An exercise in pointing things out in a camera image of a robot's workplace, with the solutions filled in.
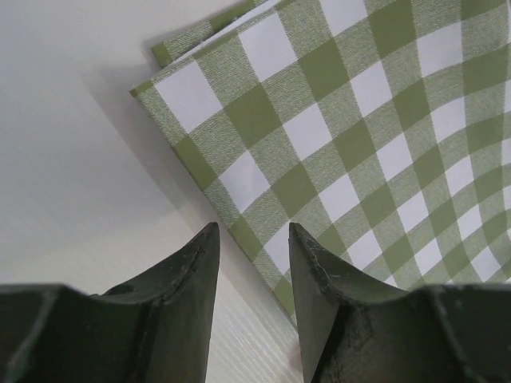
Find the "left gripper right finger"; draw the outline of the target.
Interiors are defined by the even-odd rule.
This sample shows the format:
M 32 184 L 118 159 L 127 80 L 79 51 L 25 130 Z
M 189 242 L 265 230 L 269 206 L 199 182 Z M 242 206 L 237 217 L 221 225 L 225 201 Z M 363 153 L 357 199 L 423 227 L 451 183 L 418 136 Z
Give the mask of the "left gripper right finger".
M 289 227 L 307 382 L 507 382 L 509 284 L 400 290 Z

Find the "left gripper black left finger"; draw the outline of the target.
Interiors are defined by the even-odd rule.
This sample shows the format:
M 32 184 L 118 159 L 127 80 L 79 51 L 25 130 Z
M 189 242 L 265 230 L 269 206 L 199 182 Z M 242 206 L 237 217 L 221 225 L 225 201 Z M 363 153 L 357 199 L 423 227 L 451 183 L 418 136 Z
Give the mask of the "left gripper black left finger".
M 210 223 L 104 294 L 2 286 L 2 381 L 204 381 L 219 265 L 220 230 Z

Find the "green white checkered cloth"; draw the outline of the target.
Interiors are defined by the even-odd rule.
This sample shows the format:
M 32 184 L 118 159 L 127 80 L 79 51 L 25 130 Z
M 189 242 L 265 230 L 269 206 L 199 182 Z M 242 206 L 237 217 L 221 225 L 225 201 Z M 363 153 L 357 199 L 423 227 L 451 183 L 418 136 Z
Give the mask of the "green white checkered cloth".
M 510 4 L 246 1 L 133 96 L 289 316 L 290 223 L 390 285 L 510 279 Z

